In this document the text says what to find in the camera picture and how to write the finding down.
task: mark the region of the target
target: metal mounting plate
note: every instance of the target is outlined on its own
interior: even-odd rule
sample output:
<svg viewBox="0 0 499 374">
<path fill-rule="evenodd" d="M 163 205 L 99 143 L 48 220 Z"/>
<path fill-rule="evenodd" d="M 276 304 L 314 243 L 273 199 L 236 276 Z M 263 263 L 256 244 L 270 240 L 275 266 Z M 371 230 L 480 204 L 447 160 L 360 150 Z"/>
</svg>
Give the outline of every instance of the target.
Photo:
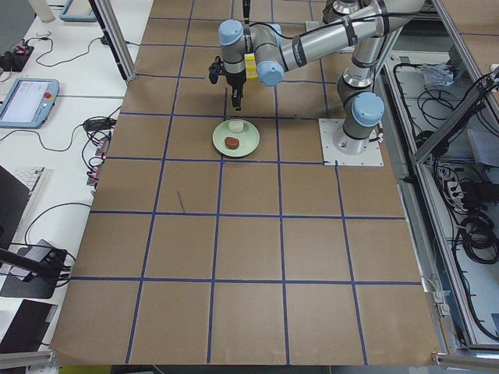
<svg viewBox="0 0 499 374">
<path fill-rule="evenodd" d="M 322 157 L 325 165 L 335 166 L 376 166 L 382 167 L 383 157 L 381 156 L 380 144 L 378 142 L 369 143 L 366 150 L 357 156 L 350 156 L 339 151 L 333 144 L 333 134 L 337 128 L 343 125 L 341 118 L 320 118 L 320 142 L 322 143 Z M 376 132 L 370 135 L 371 139 L 377 137 Z"/>
</svg>

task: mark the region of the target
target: round red food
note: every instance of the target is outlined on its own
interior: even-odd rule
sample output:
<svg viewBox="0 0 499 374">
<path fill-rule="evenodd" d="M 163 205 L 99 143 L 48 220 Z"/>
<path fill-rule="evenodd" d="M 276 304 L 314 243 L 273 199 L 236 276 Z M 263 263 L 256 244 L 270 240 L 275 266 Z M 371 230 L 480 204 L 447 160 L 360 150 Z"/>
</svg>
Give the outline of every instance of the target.
<svg viewBox="0 0 499 374">
<path fill-rule="evenodd" d="M 237 150 L 239 148 L 239 139 L 232 138 L 231 136 L 227 136 L 225 138 L 225 145 L 230 150 Z"/>
</svg>

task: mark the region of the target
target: yellow label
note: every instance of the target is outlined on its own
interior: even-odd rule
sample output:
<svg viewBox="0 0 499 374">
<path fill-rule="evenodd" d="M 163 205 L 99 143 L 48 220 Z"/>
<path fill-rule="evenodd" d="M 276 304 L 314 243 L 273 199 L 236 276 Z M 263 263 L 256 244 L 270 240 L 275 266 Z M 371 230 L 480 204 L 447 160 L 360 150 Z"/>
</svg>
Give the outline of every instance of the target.
<svg viewBox="0 0 499 374">
<path fill-rule="evenodd" d="M 255 55 L 253 53 L 249 55 L 244 55 L 244 63 L 246 65 L 246 78 L 247 79 L 258 78 Z"/>
</svg>

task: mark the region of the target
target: white container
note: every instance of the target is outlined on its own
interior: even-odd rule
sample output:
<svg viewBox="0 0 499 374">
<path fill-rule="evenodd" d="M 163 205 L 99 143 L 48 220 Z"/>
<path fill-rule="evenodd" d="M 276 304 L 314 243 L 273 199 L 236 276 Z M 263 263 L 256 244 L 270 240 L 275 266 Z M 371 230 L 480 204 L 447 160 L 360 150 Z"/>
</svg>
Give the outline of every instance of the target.
<svg viewBox="0 0 499 374">
<path fill-rule="evenodd" d="M 244 122 L 240 120 L 230 121 L 228 123 L 228 129 L 230 132 L 242 132 L 244 130 Z"/>
<path fill-rule="evenodd" d="M 42 22 L 49 23 L 55 21 L 54 13 L 48 7 L 46 0 L 28 0 L 28 2 Z"/>
</svg>

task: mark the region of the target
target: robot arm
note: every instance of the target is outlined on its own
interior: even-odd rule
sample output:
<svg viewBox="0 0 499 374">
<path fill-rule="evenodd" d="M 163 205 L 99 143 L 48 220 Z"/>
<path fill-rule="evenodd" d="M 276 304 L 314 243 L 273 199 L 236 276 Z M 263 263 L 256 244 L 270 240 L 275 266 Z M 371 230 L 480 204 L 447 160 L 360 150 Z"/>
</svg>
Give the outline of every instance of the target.
<svg viewBox="0 0 499 374">
<path fill-rule="evenodd" d="M 403 27 L 423 6 L 425 0 L 327 0 L 324 21 L 333 22 L 296 35 L 283 44 L 276 24 L 242 25 L 233 19 L 219 29 L 221 58 L 210 67 L 210 80 L 226 77 L 232 86 L 232 105 L 241 109 L 242 88 L 246 82 L 245 55 L 254 53 L 257 74 L 265 86 L 277 86 L 285 72 L 306 65 L 332 52 L 356 46 L 351 65 L 338 81 L 337 90 L 347 118 L 338 136 L 342 151 L 358 154 L 365 148 L 372 128 L 384 113 L 383 101 L 370 91 L 373 67 L 377 64 L 386 36 Z M 342 16 L 338 9 L 344 9 Z"/>
<path fill-rule="evenodd" d="M 281 38 L 270 27 L 262 24 L 243 26 L 232 19 L 224 21 L 219 27 L 221 64 L 218 70 L 211 70 L 212 78 L 214 75 L 225 75 L 228 79 L 235 78 L 230 80 L 237 80 L 236 85 L 240 84 L 243 78 L 236 76 L 244 73 L 244 55 L 254 53 L 260 81 L 267 86 L 276 86 L 289 70 L 356 45 L 359 41 L 384 37 L 397 30 L 409 21 L 414 12 L 421 9 L 423 3 L 424 0 L 373 0 L 368 6 L 336 22 L 294 36 L 292 42 L 285 45 L 281 45 Z M 280 30 L 278 25 L 272 27 L 276 31 Z M 359 54 L 368 55 L 373 47 L 378 49 L 379 46 L 375 44 L 370 41 L 368 46 L 363 47 L 367 51 L 360 51 Z M 359 74 L 352 72 L 351 75 L 355 78 Z"/>
</svg>

